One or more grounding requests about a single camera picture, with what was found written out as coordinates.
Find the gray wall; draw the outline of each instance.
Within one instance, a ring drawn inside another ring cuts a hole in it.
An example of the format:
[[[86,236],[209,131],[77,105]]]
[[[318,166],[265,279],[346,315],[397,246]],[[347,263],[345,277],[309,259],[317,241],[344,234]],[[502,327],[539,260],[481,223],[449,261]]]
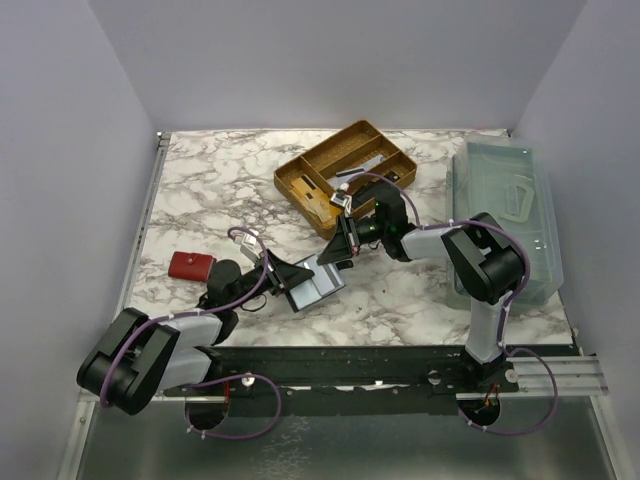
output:
[[[548,150],[562,297],[582,342],[602,361],[633,454],[640,452],[638,20],[637,0],[590,0],[517,129]]]
[[[83,0],[0,2],[0,65],[0,476],[49,479],[156,139]]]
[[[89,0],[159,130],[515,127],[584,0]]]

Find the red case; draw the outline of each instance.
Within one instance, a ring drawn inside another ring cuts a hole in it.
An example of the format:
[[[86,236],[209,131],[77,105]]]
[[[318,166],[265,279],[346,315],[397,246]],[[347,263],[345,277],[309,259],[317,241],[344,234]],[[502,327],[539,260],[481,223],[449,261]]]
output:
[[[209,270],[215,262],[215,258],[203,253],[174,252],[169,264],[169,276],[207,283]]]

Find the open wallet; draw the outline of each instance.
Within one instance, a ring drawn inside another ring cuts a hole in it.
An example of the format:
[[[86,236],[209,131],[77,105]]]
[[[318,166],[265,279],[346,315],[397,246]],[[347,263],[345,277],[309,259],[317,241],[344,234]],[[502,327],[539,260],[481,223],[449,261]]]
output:
[[[182,280],[207,283],[209,271],[216,259],[203,253],[174,252],[169,263],[169,276]]]

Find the purple cable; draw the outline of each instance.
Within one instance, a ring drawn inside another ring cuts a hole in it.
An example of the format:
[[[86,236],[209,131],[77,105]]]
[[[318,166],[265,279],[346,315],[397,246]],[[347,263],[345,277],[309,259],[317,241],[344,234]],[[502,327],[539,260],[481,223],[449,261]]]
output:
[[[254,438],[258,438],[264,435],[265,433],[271,431],[273,427],[276,426],[276,423],[278,423],[278,419],[280,418],[280,413],[282,412],[282,397],[280,396],[280,391],[278,390],[277,385],[273,383],[271,379],[264,377],[262,375],[258,375],[256,373],[244,373],[240,375],[232,375],[230,377],[219,378],[217,380],[212,380],[210,382],[198,383],[196,385],[191,385],[191,387],[192,388],[213,387],[214,385],[220,385],[221,383],[231,382],[233,380],[240,380],[242,378],[248,378],[248,377],[249,378],[254,377],[254,378],[257,378],[258,380],[262,380],[263,382],[266,382],[271,387],[273,392],[276,394],[276,402],[277,402],[276,413],[273,415],[273,418],[271,419],[271,421],[266,427],[264,427],[262,430],[259,430],[255,433],[248,433],[245,435],[226,435],[224,433],[215,433],[215,432],[209,432],[207,430],[198,430],[191,423],[191,417],[189,415],[189,410],[187,409],[185,420],[187,421],[187,425],[189,425],[189,429],[201,435],[205,435],[207,437],[212,437],[212,438],[220,438],[222,440],[251,440]]]
[[[511,302],[513,302],[514,298],[516,298],[520,292],[522,292],[522,290],[524,290],[524,287],[526,287],[527,283],[529,282],[529,278],[531,277],[531,262],[529,260],[529,256],[527,255],[527,251],[525,250],[524,246],[522,245],[522,243],[520,243],[520,241],[515,238],[513,235],[510,235],[509,233],[505,232],[503,229],[496,227],[494,225],[490,225],[488,223],[483,223],[483,222],[478,222],[476,220],[458,220],[458,221],[452,221],[449,223],[439,223],[439,224],[434,224],[434,225],[420,225],[420,220],[418,217],[418,209],[416,208],[415,204],[413,203],[413,201],[411,200],[411,198],[409,198],[409,195],[407,194],[407,192],[405,192],[400,186],[396,185],[395,183],[393,183],[391,180],[389,180],[388,178],[383,177],[382,175],[378,175],[377,173],[369,173],[369,172],[364,172],[364,173],[359,173],[358,175],[356,175],[355,177],[353,177],[351,179],[351,181],[362,177],[362,176],[372,176],[372,177],[376,177],[379,178],[381,180],[384,180],[385,182],[387,182],[389,185],[394,186],[395,188],[398,189],[398,191],[400,192],[400,194],[407,200],[407,202],[409,203],[409,205],[411,206],[411,209],[413,210],[413,213],[416,217],[416,224],[418,226],[418,228],[422,229],[422,230],[435,230],[435,229],[439,229],[439,228],[448,228],[448,227],[459,227],[462,225],[474,225],[476,227],[482,227],[482,228],[486,228],[487,230],[491,230],[493,232],[498,233],[499,235],[502,235],[504,238],[506,238],[509,242],[511,242],[513,245],[515,245],[515,247],[520,251],[520,255],[524,261],[524,275],[522,277],[522,282],[520,283],[520,285],[518,285],[515,290],[513,292],[511,292],[511,295],[509,295],[504,303],[502,304],[502,308],[500,309],[500,318],[498,319],[498,334],[497,334],[497,342],[498,345],[500,345],[500,348],[502,348],[502,351],[504,352],[504,354],[507,357],[513,357],[515,355],[517,355],[520,352],[524,352],[527,353],[529,355],[531,355],[532,357],[534,357],[536,360],[538,360],[542,366],[545,368],[545,370],[547,371],[547,373],[549,373],[549,379],[551,380],[551,386],[553,387],[553,404],[551,405],[551,409],[549,410],[549,412],[547,413],[547,415],[545,415],[545,417],[538,422],[536,425],[533,425],[531,427],[525,428],[524,430],[519,430],[519,431],[508,431],[508,430],[500,430],[500,429],[493,429],[493,428],[488,428],[482,425],[478,425],[477,423],[472,422],[465,414],[462,410],[458,410],[458,412],[460,413],[460,415],[467,421],[467,424],[472,427],[475,428],[477,430],[480,430],[482,432],[486,432],[486,433],[492,433],[495,435],[505,435],[505,436],[517,436],[517,435],[526,435],[528,433],[533,433],[536,432],[538,430],[540,430],[541,428],[544,428],[546,425],[549,424],[549,422],[551,421],[551,419],[553,418],[553,416],[555,415],[557,409],[558,409],[558,384],[556,382],[556,377],[553,375],[553,372],[551,371],[551,367],[549,367],[549,365],[547,364],[547,362],[545,362],[542,357],[540,355],[538,355],[537,353],[535,353],[534,351],[525,348],[525,347],[519,347],[516,348],[515,350],[509,352],[507,351],[506,346],[504,345],[504,328],[505,325],[507,323],[507,316],[509,313],[509,307],[511,305]]]
[[[193,311],[190,311],[190,312],[176,313],[175,315],[173,315],[173,317],[171,317],[170,315],[165,315],[165,316],[162,316],[162,317],[150,318],[145,323],[140,325],[140,327],[137,328],[136,330],[134,330],[134,332],[124,342],[124,344],[122,345],[122,347],[120,348],[120,350],[118,351],[116,356],[114,357],[113,361],[111,362],[111,366],[109,367],[109,370],[107,370],[107,374],[104,377],[104,382],[102,382],[102,387],[100,388],[100,405],[102,405],[105,408],[111,407],[111,404],[109,403],[109,399],[107,397],[108,397],[109,387],[111,386],[111,381],[113,380],[113,375],[115,374],[115,371],[118,368],[118,365],[120,364],[120,362],[124,358],[125,354],[127,353],[127,350],[129,350],[129,347],[131,347],[131,345],[133,345],[133,342],[135,342],[136,339],[147,328],[149,328],[152,325],[155,325],[156,323],[167,321],[170,318],[178,319],[178,318],[184,318],[184,317],[192,317],[194,315],[204,315],[204,314],[207,314],[207,313],[217,313],[217,312],[222,312],[224,310],[228,310],[230,308],[237,307],[238,305],[242,305],[244,302],[246,302],[248,299],[250,299],[251,296],[258,290],[258,288],[260,288],[260,285],[262,285],[262,283],[267,278],[267,271],[269,269],[268,268],[269,267],[269,259],[267,257],[267,247],[265,247],[263,241],[256,234],[254,234],[251,230],[249,230],[248,228],[231,227],[229,230],[227,230],[227,235],[229,236],[229,238],[233,238],[231,236],[232,232],[242,232],[242,233],[246,233],[248,235],[251,235],[253,238],[256,239],[256,241],[258,242],[258,244],[262,248],[262,261],[263,261],[263,263],[262,263],[262,274],[260,275],[260,278],[258,279],[258,282],[253,286],[253,288],[251,290],[249,290],[247,292],[246,295],[244,295],[243,297],[239,298],[238,300],[235,300],[235,301],[233,301],[233,302],[231,302],[231,303],[229,303],[227,305],[223,305],[221,307],[211,308],[209,310],[202,310],[202,311],[193,310]]]

